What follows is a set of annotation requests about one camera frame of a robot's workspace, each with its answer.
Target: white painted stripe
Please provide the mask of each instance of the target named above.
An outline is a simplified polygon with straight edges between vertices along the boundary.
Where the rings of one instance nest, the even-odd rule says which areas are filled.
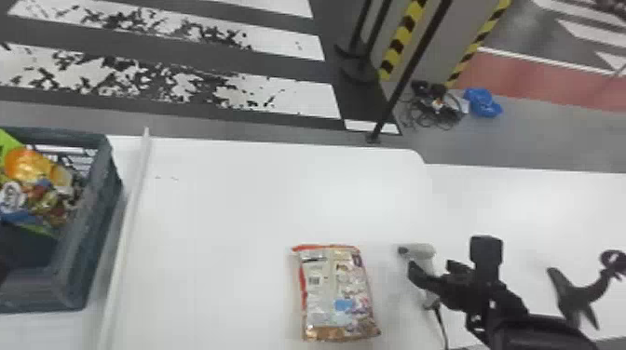
[[[590,27],[588,25],[574,23],[568,20],[557,21],[561,25],[563,25],[572,35],[579,39],[594,41],[614,47],[626,48],[626,34]]]
[[[577,16],[588,20],[598,20],[618,27],[626,28],[626,21],[620,20],[617,16],[611,15],[587,7],[577,7],[567,3],[554,0],[533,0],[535,5],[550,11],[565,13],[566,15]]]
[[[374,130],[374,127],[376,126],[375,122],[368,122],[368,121],[364,121],[364,120],[349,120],[349,119],[344,119],[344,122],[346,124],[346,129],[350,130],[350,131],[372,131]],[[400,135],[400,132],[398,131],[398,126],[392,123],[387,123],[383,126],[382,132],[385,134],[394,134],[394,135]]]
[[[213,43],[274,55],[324,61],[320,39],[315,35],[158,8],[136,7],[102,0],[19,0],[8,14],[29,20],[195,43]]]
[[[603,60],[606,61],[615,71],[620,70],[624,64],[626,64],[626,57],[611,55],[606,52],[596,52],[596,55],[600,56]]]
[[[512,59],[518,59],[518,60],[524,60],[524,61],[532,61],[532,62],[537,62],[537,63],[544,63],[544,64],[549,64],[549,65],[552,65],[552,66],[556,66],[556,67],[575,69],[575,70],[579,70],[579,71],[583,71],[583,72],[597,73],[597,74],[602,74],[602,75],[612,75],[613,74],[613,72],[611,72],[611,71],[609,71],[607,69],[595,68],[595,67],[585,66],[585,65],[581,65],[581,64],[570,63],[570,62],[563,62],[563,61],[543,59],[543,58],[540,58],[540,57],[529,56],[529,55],[525,55],[525,54],[522,54],[522,53],[516,53],[516,52],[499,50],[499,49],[496,49],[496,48],[480,47],[478,50],[480,52],[490,53],[490,54],[497,55],[497,56],[509,57],[509,58],[512,58]]]
[[[218,3],[251,7],[286,15],[313,18],[308,0],[205,0]]]
[[[11,43],[0,46],[0,62],[4,87],[341,118],[329,84]]]

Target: white table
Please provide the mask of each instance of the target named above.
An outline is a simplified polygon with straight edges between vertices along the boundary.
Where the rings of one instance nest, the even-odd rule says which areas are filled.
[[[136,194],[128,179],[140,164],[140,140],[111,141]],[[468,260],[471,235],[499,236],[502,278],[533,312],[558,315],[545,268],[561,267],[574,283],[594,280],[597,255],[624,249],[625,189],[624,175],[425,166],[404,150],[154,139],[109,297],[83,313],[12,323],[0,316],[0,347],[12,334],[2,326],[13,324],[22,337],[13,341],[24,349],[85,349],[98,339],[115,350],[441,349],[398,244],[434,244],[442,272],[446,258]],[[300,340],[289,247],[305,242],[361,248],[382,336],[339,345]],[[583,325],[593,339],[624,335],[626,316],[611,312],[623,305],[624,288],[614,284],[594,305],[602,330]],[[64,317],[92,323],[72,333]],[[477,343],[461,314],[444,318],[452,346]]]

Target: blue plastic basket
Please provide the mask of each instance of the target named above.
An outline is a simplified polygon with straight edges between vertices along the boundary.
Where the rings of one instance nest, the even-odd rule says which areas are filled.
[[[0,282],[0,313],[82,309],[122,192],[111,144],[99,134],[41,128],[3,129],[25,144],[89,150],[92,159],[82,168],[87,184],[79,209],[62,228],[59,240],[51,241],[52,238],[23,232],[15,226],[3,225],[0,230],[4,238],[0,239],[0,246],[14,245],[13,249],[0,249],[0,258],[10,267],[7,277]],[[58,152],[60,161],[64,156],[70,158],[65,152]],[[7,251],[12,254],[2,256]]]

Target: snack in basket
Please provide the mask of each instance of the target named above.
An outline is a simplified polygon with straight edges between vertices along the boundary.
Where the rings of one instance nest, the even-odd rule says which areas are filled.
[[[76,176],[0,129],[0,220],[58,237],[80,195]]]
[[[292,250],[300,260],[305,340],[349,342],[380,335],[357,248],[302,245]]]

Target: blue object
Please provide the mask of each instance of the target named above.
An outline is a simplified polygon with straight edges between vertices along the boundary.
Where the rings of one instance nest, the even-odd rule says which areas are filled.
[[[337,299],[334,301],[334,309],[336,311],[347,311],[354,306],[354,301],[351,299]]]
[[[502,106],[494,101],[491,92],[486,88],[468,88],[463,99],[469,101],[469,109],[478,116],[495,118],[502,114]]]

